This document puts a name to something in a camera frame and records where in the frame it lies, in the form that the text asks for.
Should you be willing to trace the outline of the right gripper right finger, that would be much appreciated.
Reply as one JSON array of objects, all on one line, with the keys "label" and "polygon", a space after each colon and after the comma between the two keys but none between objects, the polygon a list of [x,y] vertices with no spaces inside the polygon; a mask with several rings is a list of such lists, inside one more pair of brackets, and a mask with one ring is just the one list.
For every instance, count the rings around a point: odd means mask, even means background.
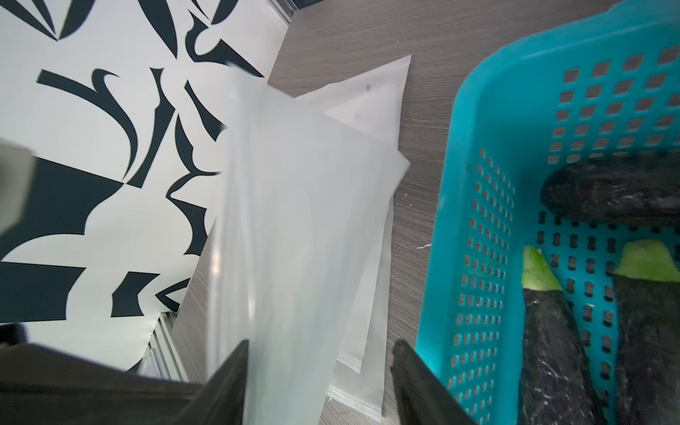
[{"label": "right gripper right finger", "polygon": [[392,354],[391,373],[400,424],[476,424],[406,340],[397,340]]}]

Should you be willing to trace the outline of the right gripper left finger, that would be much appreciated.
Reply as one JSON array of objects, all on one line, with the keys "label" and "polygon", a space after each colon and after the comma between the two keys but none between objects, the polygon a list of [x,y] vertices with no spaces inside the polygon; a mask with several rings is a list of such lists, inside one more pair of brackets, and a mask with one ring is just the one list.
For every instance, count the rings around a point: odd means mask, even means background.
[{"label": "right gripper left finger", "polygon": [[240,342],[173,424],[235,424],[244,418],[249,341]]}]

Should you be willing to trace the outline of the translucent zip-top bag top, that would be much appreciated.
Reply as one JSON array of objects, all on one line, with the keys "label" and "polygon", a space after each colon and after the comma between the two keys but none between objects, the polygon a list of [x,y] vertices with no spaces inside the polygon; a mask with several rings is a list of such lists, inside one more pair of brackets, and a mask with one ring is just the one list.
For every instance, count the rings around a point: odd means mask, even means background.
[{"label": "translucent zip-top bag top", "polygon": [[221,82],[208,362],[247,339],[246,424],[315,424],[371,239],[409,163],[262,79]]}]

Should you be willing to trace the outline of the teal plastic basket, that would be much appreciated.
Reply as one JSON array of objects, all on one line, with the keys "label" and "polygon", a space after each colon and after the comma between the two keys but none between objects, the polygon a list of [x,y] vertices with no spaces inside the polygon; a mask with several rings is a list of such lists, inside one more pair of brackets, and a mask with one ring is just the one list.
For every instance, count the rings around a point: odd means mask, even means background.
[{"label": "teal plastic basket", "polygon": [[590,224],[547,211],[547,177],[586,159],[679,150],[679,4],[624,1],[500,49],[453,105],[423,309],[424,364],[480,424],[514,424],[522,250],[538,248],[574,313],[603,413],[616,420],[611,274],[630,240],[679,253],[676,227]]}]

